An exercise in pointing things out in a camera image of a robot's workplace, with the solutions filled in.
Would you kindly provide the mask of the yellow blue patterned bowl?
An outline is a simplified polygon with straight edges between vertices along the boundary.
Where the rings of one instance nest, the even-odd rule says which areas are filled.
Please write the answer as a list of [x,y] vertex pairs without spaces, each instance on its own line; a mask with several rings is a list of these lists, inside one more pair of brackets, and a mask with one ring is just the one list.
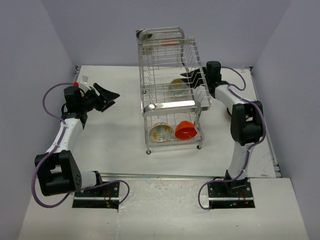
[[188,90],[189,86],[183,78],[176,78],[172,80],[168,85],[168,91],[174,97],[184,96],[188,92]]

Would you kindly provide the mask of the white bowl orange star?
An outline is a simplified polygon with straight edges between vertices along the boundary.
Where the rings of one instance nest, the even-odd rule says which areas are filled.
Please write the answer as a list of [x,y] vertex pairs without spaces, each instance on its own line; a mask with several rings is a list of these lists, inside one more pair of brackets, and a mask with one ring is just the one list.
[[148,136],[153,142],[164,143],[173,139],[174,130],[167,123],[158,122],[152,126],[148,133]]

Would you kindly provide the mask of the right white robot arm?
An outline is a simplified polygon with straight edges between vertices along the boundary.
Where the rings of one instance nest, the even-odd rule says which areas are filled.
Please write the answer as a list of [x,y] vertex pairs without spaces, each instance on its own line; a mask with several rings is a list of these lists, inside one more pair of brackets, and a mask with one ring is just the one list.
[[247,180],[250,157],[254,147],[266,137],[266,123],[262,103],[248,100],[234,91],[244,91],[246,82],[243,80],[243,88],[240,88],[222,80],[222,68],[220,62],[208,61],[205,67],[182,73],[181,76],[188,80],[192,88],[207,83],[210,95],[230,110],[230,134],[234,141],[232,160],[225,177],[211,180],[209,184],[213,188],[223,186],[224,193],[233,197]]

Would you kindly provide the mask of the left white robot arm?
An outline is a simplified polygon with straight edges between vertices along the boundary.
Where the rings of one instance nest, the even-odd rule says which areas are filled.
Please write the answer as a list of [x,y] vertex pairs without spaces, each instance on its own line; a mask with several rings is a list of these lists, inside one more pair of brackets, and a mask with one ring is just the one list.
[[104,184],[98,171],[81,172],[72,154],[76,141],[83,132],[88,112],[104,112],[120,97],[94,83],[83,90],[74,83],[63,90],[65,104],[60,129],[53,144],[44,154],[34,159],[35,173],[44,196],[68,194],[86,189],[92,196],[103,193]]

